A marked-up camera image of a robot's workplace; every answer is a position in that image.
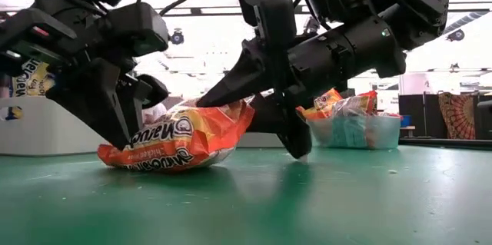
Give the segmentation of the black overhead beam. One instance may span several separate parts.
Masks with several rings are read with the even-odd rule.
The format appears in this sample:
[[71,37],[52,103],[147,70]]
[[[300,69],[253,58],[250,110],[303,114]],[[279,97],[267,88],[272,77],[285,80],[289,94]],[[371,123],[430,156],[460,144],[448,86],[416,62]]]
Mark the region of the black overhead beam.
[[[492,11],[492,5],[464,5],[450,7],[448,13],[461,12],[488,12]],[[164,14],[164,17],[186,17],[186,16],[242,16],[239,6],[218,6],[218,7],[179,7],[174,8]]]

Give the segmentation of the black cabinet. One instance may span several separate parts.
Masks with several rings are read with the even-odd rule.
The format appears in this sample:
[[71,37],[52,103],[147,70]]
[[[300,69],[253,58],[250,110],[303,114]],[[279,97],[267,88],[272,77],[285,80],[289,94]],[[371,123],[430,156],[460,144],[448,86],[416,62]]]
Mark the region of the black cabinet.
[[436,94],[400,95],[399,114],[409,115],[414,137],[446,137],[446,128]]

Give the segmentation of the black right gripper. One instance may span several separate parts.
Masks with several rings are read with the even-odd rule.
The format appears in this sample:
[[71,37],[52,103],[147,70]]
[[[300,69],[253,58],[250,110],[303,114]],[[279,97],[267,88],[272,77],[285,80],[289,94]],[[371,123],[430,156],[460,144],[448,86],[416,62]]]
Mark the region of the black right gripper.
[[[248,102],[254,117],[247,132],[276,134],[293,158],[307,156],[312,140],[305,119],[275,94],[257,94],[280,87],[287,48],[260,38],[243,40],[241,46],[233,68],[197,106],[220,107],[256,94]],[[288,50],[292,71],[309,96],[323,94],[373,68],[380,78],[403,74],[405,58],[390,26],[377,16],[333,28]]]

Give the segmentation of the white plastic bin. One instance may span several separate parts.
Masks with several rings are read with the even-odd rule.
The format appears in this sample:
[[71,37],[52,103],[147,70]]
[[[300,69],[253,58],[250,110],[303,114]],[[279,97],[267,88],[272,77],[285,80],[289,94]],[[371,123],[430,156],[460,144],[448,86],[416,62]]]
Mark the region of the white plastic bin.
[[248,132],[241,136],[237,147],[283,147],[276,134]]
[[44,97],[0,98],[0,109],[20,107],[22,117],[0,118],[0,154],[29,157],[97,151],[106,140],[63,107]]

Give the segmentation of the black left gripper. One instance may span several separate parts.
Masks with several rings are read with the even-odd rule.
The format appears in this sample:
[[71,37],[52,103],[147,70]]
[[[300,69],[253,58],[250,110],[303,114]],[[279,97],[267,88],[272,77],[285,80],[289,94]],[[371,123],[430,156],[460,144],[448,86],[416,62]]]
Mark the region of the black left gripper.
[[[19,76],[30,60],[48,64],[56,84],[46,97],[121,150],[130,134],[116,84],[133,68],[132,23],[132,5],[104,12],[68,0],[34,0],[0,22],[0,73]],[[157,78],[136,78],[151,86],[143,109],[169,96]]]

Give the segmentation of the teal translucent plastic bin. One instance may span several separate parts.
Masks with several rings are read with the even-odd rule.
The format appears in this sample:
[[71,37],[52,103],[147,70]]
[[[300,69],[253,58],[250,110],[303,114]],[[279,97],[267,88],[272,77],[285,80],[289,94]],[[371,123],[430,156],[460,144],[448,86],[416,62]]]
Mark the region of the teal translucent plastic bin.
[[393,116],[349,116],[308,120],[319,147],[385,150],[398,146],[401,119]]

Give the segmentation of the white column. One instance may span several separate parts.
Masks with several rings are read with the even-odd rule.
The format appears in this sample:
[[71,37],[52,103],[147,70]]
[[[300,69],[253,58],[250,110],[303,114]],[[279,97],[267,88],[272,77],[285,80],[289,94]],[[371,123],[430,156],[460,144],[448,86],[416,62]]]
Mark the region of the white column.
[[432,94],[431,80],[425,73],[403,74],[399,78],[399,95]]

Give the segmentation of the orange patterned tapestry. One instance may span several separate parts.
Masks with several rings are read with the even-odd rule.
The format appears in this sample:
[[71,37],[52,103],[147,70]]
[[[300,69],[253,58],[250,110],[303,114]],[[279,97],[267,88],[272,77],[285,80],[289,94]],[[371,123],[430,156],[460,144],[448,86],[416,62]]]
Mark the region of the orange patterned tapestry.
[[447,137],[475,140],[474,97],[443,92],[438,95],[439,107],[447,127]]

